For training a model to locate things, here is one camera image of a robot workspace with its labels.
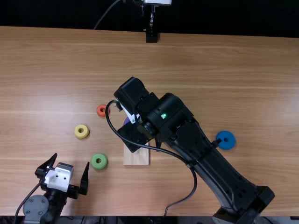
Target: black wall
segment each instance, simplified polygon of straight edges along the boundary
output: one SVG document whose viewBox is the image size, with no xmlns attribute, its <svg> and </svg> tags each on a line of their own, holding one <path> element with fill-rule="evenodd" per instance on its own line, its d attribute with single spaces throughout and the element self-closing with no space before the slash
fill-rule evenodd
<svg viewBox="0 0 299 224">
<path fill-rule="evenodd" d="M 92 29 L 114 0 L 1 0 L 0 25 Z M 140 7 L 117 3 L 98 29 L 142 31 Z M 299 37 L 299 0 L 172 0 L 159 32 Z"/>
</svg>

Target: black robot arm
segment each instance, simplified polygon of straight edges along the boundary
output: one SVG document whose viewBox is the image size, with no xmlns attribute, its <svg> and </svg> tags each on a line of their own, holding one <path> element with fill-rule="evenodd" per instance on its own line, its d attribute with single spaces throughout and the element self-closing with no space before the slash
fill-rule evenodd
<svg viewBox="0 0 299 224">
<path fill-rule="evenodd" d="M 73 166 L 60 162 L 56 167 L 53 167 L 56 158 L 57 154 L 54 154 L 36 169 L 35 175 L 40 181 L 35 189 L 41 186 L 46 193 L 31 196 L 34 189 L 19 206 L 14 223 L 16 223 L 19 209 L 24 204 L 24 224 L 54 224 L 59 218 L 68 197 L 77 199 L 79 194 L 87 194 L 89 162 L 83 172 L 80 187 L 78 187 L 69 184 L 74 171 Z"/>
<path fill-rule="evenodd" d="M 219 224 L 253 224 L 275 197 L 269 187 L 256 186 L 239 174 L 218 152 L 219 141 L 210 142 L 193 114 L 171 93 L 158 99 L 137 78 L 130 78 L 115 92 L 118 108 L 131 122 L 118 130 L 126 139 L 145 144 L 155 139 L 176 150 L 217 196 L 221 208 L 213 219 Z M 124 141 L 133 153 L 138 147 Z"/>
</svg>

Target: black cable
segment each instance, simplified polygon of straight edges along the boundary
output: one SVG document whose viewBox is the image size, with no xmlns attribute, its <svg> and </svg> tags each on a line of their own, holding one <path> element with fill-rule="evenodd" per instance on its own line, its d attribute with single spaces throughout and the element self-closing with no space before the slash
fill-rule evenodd
<svg viewBox="0 0 299 224">
<path fill-rule="evenodd" d="M 121 138 L 122 140 L 134 145 L 134 146 L 137 146 L 137 147 L 140 147 L 140 148 L 147 148 L 147 149 L 152 149 L 152 150 L 156 150 L 156 151 L 159 151 L 159 152 L 163 152 L 163 153 L 166 153 L 166 154 L 169 154 L 169 155 L 172 155 L 176 158 L 178 158 L 179 160 L 181 160 L 184 164 L 188 164 L 188 161 L 186 159 L 184 159 L 182 156 L 176 154 L 176 153 L 173 153 L 171 151 L 168 151 L 166 149 L 162 149 L 162 148 L 157 148 L 157 147 L 153 147 L 153 146 L 147 146 L 147 145 L 142 145 L 142 144 L 138 144 L 136 142 L 133 142 L 133 141 L 130 141 L 124 137 L 122 137 L 118 132 L 117 130 L 114 128 L 114 126 L 112 125 L 111 121 L 110 121 L 110 118 L 109 118 L 109 113 L 107 112 L 109 110 L 109 107 L 111 104 L 113 103 L 117 103 L 118 101 L 116 100 L 112 100 L 110 101 L 107 106 L 106 106 L 106 110 L 105 110 L 105 116 L 106 116 L 106 120 L 107 120 L 107 123 L 108 125 L 110 126 L 110 128 L 112 129 L 112 131 L 119 137 Z M 193 178 L 194 178 L 194 186 L 193 186 L 193 189 L 192 191 L 190 192 L 190 194 L 188 194 L 185 198 L 177 201 L 177 202 L 174 202 L 174 203 L 171 203 L 169 204 L 166 209 L 165 209 L 165 213 L 164 213 L 164 216 L 167 215 L 167 211 L 168 209 L 173 206 L 173 205 L 176 205 L 176 204 L 181 204 L 182 202 L 186 201 L 187 199 L 189 199 L 190 197 L 192 197 L 192 195 L 194 194 L 194 192 L 196 191 L 196 188 L 197 188 L 197 177 L 196 177 L 196 173 L 194 171 L 194 168 L 190 167 L 189 168 L 191 170 L 191 173 L 193 175 Z"/>
<path fill-rule="evenodd" d="M 85 216 L 83 216 L 83 218 L 82 218 L 82 220 L 81 220 L 81 222 L 80 222 L 80 224 L 82 224 L 83 223 L 83 220 L 85 219 Z"/>
<path fill-rule="evenodd" d="M 74 220 L 74 216 L 70 216 L 70 217 L 68 217 L 68 216 L 63 216 L 63 217 L 68 218 L 68 219 L 70 219 L 70 220 Z"/>
<path fill-rule="evenodd" d="M 264 219 L 266 219 L 270 224 L 274 224 L 271 220 L 269 220 L 267 217 L 262 216 Z"/>
<path fill-rule="evenodd" d="M 17 211 L 15 212 L 15 215 L 14 215 L 14 224 L 17 223 L 17 217 L 18 217 L 18 214 L 19 214 L 19 211 L 21 209 L 21 207 L 24 205 L 24 203 L 28 200 L 28 198 L 31 197 L 31 195 L 36 191 L 36 189 L 38 189 L 38 187 L 42 184 L 42 182 L 44 181 L 44 179 L 41 179 L 39 181 L 39 183 L 32 189 L 32 191 L 26 196 L 26 198 L 22 201 L 22 203 L 19 205 Z"/>
<path fill-rule="evenodd" d="M 97 24 L 95 24 L 93 29 L 96 29 L 98 27 L 98 25 L 100 24 L 100 22 L 102 21 L 102 19 L 105 17 L 105 15 L 110 11 L 110 9 L 120 0 L 116 0 L 114 3 L 112 3 L 111 6 L 109 6 L 109 8 L 106 10 L 106 12 L 99 18 Z"/>
</svg>

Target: green ring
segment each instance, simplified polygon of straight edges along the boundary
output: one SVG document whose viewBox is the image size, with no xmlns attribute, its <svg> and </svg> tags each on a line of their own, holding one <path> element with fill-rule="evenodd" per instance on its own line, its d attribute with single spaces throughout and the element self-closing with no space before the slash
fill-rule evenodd
<svg viewBox="0 0 299 224">
<path fill-rule="evenodd" d="M 94 155 L 91 160 L 92 166 L 95 169 L 104 169 L 107 165 L 107 161 L 107 157 L 102 153 Z"/>
</svg>

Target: table surface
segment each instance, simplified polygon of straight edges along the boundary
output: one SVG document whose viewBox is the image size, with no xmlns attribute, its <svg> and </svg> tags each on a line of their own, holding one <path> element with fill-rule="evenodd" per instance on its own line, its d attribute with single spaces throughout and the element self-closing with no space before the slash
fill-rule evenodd
<svg viewBox="0 0 299 224">
<path fill-rule="evenodd" d="M 106 170 L 90 168 L 88 195 L 68 199 L 64 215 L 160 216 L 189 194 L 191 172 L 176 158 L 151 152 L 150 166 L 124 167 L 122 141 L 96 113 L 131 76 L 159 97 L 179 96 L 210 140 L 235 134 L 235 148 L 220 151 L 275 192 L 263 215 L 299 214 L 299 39 L 161 34 L 146 44 L 143 33 L 1 27 L 0 215 L 15 213 L 54 153 L 74 165 L 76 185 L 92 155 L 109 160 Z M 112 108 L 115 126 L 125 117 Z M 84 140 L 73 133 L 81 123 L 91 132 Z M 199 178 L 194 196 L 168 214 L 211 216 L 219 207 Z"/>
</svg>

